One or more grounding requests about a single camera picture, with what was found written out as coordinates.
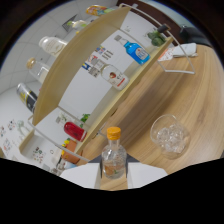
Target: wooden table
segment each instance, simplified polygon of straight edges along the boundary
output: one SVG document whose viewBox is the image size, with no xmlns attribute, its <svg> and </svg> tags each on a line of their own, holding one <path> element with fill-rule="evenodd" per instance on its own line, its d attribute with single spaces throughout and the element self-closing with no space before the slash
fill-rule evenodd
<svg viewBox="0 0 224 224">
<path fill-rule="evenodd" d="M 219 159 L 224 149 L 224 72 L 212 48 L 197 45 L 191 58 L 196 74 L 165 73 L 155 63 L 108 119 L 121 128 L 121 144 L 143 164 L 163 168 L 168 174 L 187 166 Z M 167 69 L 191 70 L 186 58 L 163 62 Z M 163 114 L 173 114 L 188 129 L 190 145 L 180 158 L 169 160 L 150 139 L 153 122 Z M 83 156 L 93 159 L 107 144 L 102 136 L 85 147 Z M 127 189 L 126 178 L 102 178 L 101 189 Z"/>
</svg>

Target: bottle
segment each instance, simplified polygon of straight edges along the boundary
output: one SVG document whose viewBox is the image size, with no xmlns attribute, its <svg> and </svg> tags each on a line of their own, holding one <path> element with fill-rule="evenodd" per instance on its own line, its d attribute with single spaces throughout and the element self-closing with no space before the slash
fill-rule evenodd
<svg viewBox="0 0 224 224">
<path fill-rule="evenodd" d="M 47 53 L 51 54 L 55 58 L 62 52 L 65 46 L 68 44 L 67 41 L 61 40 L 57 37 L 43 37 L 39 46 Z"/>
<path fill-rule="evenodd" d="M 101 157 L 103 172 L 109 179 L 118 179 L 123 176 L 126 166 L 127 153 L 120 145 L 121 129 L 110 127 L 107 129 L 108 145 L 104 147 Z"/>
<path fill-rule="evenodd" d="M 16 92 L 21 101 L 27 106 L 27 108 L 34 113 L 35 104 L 37 102 L 37 95 L 30 90 L 24 83 L 19 83 Z"/>
<path fill-rule="evenodd" d="M 170 30 L 170 27 L 166 24 L 160 26 L 157 30 L 147 33 L 147 36 L 152 40 L 152 45 L 160 47 L 166 42 L 166 39 L 161 35 L 165 31 Z"/>
<path fill-rule="evenodd" d="M 64 125 L 64 131 L 68 135 L 70 135 L 72 138 L 82 142 L 85 137 L 87 132 L 80 128 L 78 125 L 74 124 L 73 122 L 66 122 Z"/>
<path fill-rule="evenodd" d="M 37 61 L 35 58 L 30 58 L 26 63 L 26 67 L 29 69 L 29 73 L 41 84 L 43 84 L 44 79 L 50 70 L 48 65 Z"/>
<path fill-rule="evenodd" d="M 89 8 L 86 9 L 86 13 L 94 16 L 101 16 L 113 10 L 114 9 L 107 8 L 105 6 L 91 5 Z"/>
<path fill-rule="evenodd" d="M 139 44 L 130 43 L 120 35 L 117 35 L 114 39 L 119 41 L 126 48 L 126 52 L 140 65 L 149 60 L 149 54 Z"/>
<path fill-rule="evenodd" d="M 86 21 L 83 21 L 83 20 L 79 20 L 79 21 L 76 21 L 76 22 L 73 22 L 73 21 L 69 21 L 67 22 L 67 25 L 68 26 L 71 26 L 73 29 L 75 30 L 82 30 L 84 27 L 87 26 L 87 22 Z"/>
<path fill-rule="evenodd" d="M 96 61 L 94 67 L 100 71 L 102 77 L 117 90 L 124 89 L 129 83 L 129 78 L 125 74 L 113 65 L 108 65 L 100 59 Z"/>
</svg>

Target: orange bottle cap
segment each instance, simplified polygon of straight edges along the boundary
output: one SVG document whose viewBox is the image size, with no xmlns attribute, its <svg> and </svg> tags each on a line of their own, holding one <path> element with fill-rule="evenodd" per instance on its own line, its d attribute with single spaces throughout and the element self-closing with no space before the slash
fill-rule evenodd
<svg viewBox="0 0 224 224">
<path fill-rule="evenodd" d="M 110 127 L 107 129 L 107 138 L 109 140 L 117 140 L 121 137 L 121 129 L 119 127 Z"/>
</svg>

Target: blue bottle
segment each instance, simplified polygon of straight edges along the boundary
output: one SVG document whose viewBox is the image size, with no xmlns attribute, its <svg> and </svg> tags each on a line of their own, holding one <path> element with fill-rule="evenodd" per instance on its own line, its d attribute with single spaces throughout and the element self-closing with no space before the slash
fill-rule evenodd
<svg viewBox="0 0 224 224">
<path fill-rule="evenodd" d="M 140 65 L 143 65 L 150 59 L 149 54 L 139 44 L 130 43 L 120 35 L 117 35 L 114 39 L 119 41 L 126 48 L 126 52 Z"/>
</svg>

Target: wooden surface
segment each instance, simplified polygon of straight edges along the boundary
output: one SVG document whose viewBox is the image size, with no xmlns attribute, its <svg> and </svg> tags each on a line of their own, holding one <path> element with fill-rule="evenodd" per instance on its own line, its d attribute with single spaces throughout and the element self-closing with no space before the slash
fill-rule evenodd
<svg viewBox="0 0 224 224">
<path fill-rule="evenodd" d="M 163 168 L 168 174 L 193 164 L 219 159 L 224 149 L 224 72 L 214 50 L 197 45 L 198 56 L 191 58 L 196 74 L 165 73 L 153 66 L 108 119 L 102 130 L 121 128 L 121 144 L 127 153 L 143 164 Z M 167 69 L 191 70 L 186 58 L 174 58 L 163 64 Z M 191 141 L 186 152 L 175 160 L 161 155 L 150 139 L 153 122 L 163 114 L 173 114 L 187 128 Z M 107 140 L 93 139 L 83 156 L 93 159 L 101 154 Z M 126 178 L 102 178 L 102 190 L 127 189 Z"/>
<path fill-rule="evenodd" d="M 147 70 L 157 61 L 163 51 L 172 43 L 171 37 L 167 38 L 165 44 L 156 49 L 151 55 L 150 59 L 139 66 L 136 62 L 133 62 L 128 69 L 124 72 L 130 79 L 128 85 L 121 91 L 114 90 L 113 88 L 108 91 L 106 96 L 97 105 L 96 109 L 91 113 L 86 124 L 90 126 L 87 130 L 87 135 L 83 142 L 78 142 L 75 149 L 75 153 L 80 153 L 88 142 L 96 135 L 98 130 L 108 120 L 108 118 L 114 113 L 119 104 L 128 96 L 131 90 L 140 82 L 141 78 L 147 72 Z"/>
<path fill-rule="evenodd" d="M 52 65 L 36 103 L 33 125 L 57 108 L 65 90 L 91 53 L 112 33 L 118 30 L 129 7 L 101 16 L 79 32 L 64 48 Z"/>
</svg>

